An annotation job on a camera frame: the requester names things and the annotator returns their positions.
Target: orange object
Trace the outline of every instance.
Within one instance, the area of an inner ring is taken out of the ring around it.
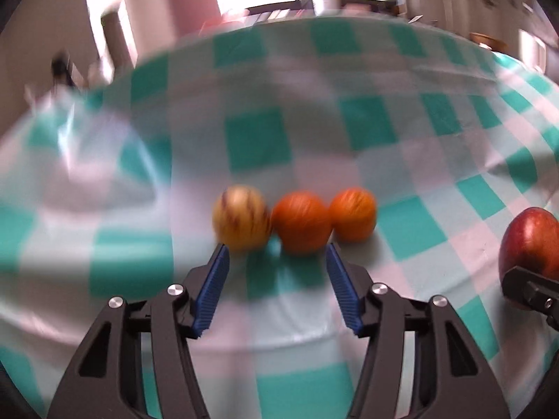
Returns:
[[[332,233],[328,208],[315,194],[306,191],[284,196],[272,210],[272,227],[283,249],[307,255],[325,246]]]
[[[344,242],[366,240],[377,224],[375,196],[362,188],[340,192],[332,200],[329,213],[336,237]]]

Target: ribbed blue pad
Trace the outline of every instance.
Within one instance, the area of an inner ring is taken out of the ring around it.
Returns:
[[[210,327],[228,272],[229,250],[223,246],[196,299],[196,316],[192,324],[192,330],[197,338]]]
[[[328,271],[328,276],[334,288],[337,303],[342,311],[346,326],[354,334],[359,334],[363,328],[359,297],[333,244],[328,244],[328,247],[326,247],[326,270]]]

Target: green and white tablecloth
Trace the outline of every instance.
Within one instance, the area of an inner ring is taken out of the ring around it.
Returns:
[[[559,340],[501,298],[497,254],[524,208],[559,212],[557,122],[559,89],[512,58],[363,17],[190,40],[102,91],[46,99],[0,148],[0,360],[44,415],[108,298],[154,295],[208,260],[225,187],[251,184],[273,205],[360,185],[378,227],[343,256],[403,296],[448,296],[517,414]],[[339,419],[365,345],[321,255],[272,240],[233,257],[191,347],[213,419]],[[411,373],[406,358],[406,389]]]

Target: screw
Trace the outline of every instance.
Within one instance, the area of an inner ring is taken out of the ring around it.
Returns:
[[[108,306],[111,309],[118,309],[123,304],[124,299],[122,299],[120,296],[115,296],[114,298],[108,300]]]
[[[448,305],[448,299],[438,294],[437,296],[433,296],[433,304],[437,307],[446,307]]]
[[[373,284],[371,290],[375,294],[386,294],[388,292],[388,287],[385,284]]]
[[[170,285],[169,288],[167,288],[167,293],[169,293],[171,296],[178,296],[182,294],[183,291],[184,287],[181,284],[173,284]]]

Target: tablecloth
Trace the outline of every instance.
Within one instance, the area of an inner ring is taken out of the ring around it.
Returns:
[[[270,206],[297,189],[328,202],[363,186],[378,226],[343,257],[402,296],[447,296],[515,415],[559,341],[502,299],[497,254],[520,211],[559,211],[557,122],[559,89],[542,75],[391,18],[188,39],[105,89],[58,93],[0,147],[0,360],[45,415],[108,298],[150,297],[206,263],[228,185],[256,186]],[[213,419],[338,419],[365,346],[343,324],[323,255],[290,257],[273,238],[232,257],[191,350]],[[149,337],[143,348],[158,417]]]

